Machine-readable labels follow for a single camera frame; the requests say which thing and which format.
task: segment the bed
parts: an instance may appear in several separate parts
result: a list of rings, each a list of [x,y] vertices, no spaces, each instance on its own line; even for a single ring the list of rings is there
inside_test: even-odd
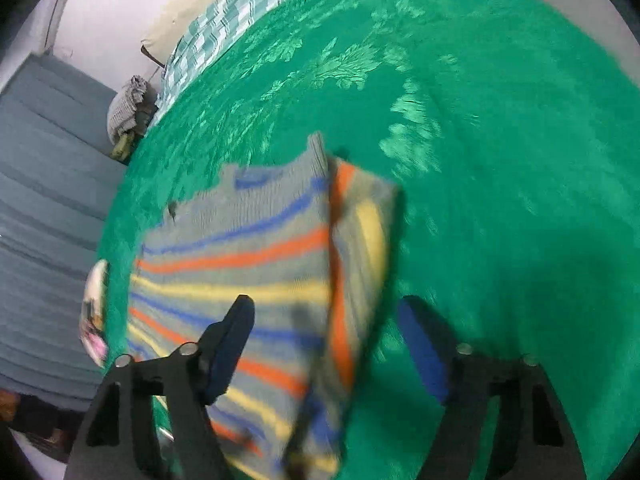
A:
[[[442,414],[394,322],[405,294],[476,348],[536,355],[588,477],[607,476],[640,427],[638,88],[537,0],[268,7],[209,50],[199,34],[212,18],[197,19],[168,59],[163,113],[99,250],[111,264],[110,358],[127,348],[131,265],[166,204],[214,186],[224,162],[287,162],[320,130],[329,151],[404,192],[340,477],[414,478]],[[189,51],[203,63],[180,72],[176,56]]]

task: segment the folded sweater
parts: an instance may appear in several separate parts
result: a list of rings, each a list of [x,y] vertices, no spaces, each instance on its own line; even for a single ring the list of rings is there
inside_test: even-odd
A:
[[[337,471],[342,418],[382,288],[395,188],[338,159],[319,134],[292,163],[223,167],[167,208],[130,280],[129,347],[198,340],[238,294],[255,327],[208,413],[223,452],[257,479]]]

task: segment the olive green cloth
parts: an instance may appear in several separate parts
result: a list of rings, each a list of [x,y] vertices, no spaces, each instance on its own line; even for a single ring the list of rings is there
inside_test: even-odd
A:
[[[535,354],[604,478],[640,429],[640,92],[536,0],[289,0],[259,20],[134,154],[99,251],[111,359],[166,204],[225,162],[283,164],[316,130],[404,189],[387,304],[420,295],[461,340]],[[441,414],[388,317],[339,477],[413,479]]]

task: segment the checkered fabric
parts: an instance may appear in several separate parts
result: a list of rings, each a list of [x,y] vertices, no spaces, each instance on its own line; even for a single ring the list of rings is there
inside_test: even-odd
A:
[[[166,63],[156,124],[181,92],[222,56],[256,20],[285,0],[217,0],[191,22]]]

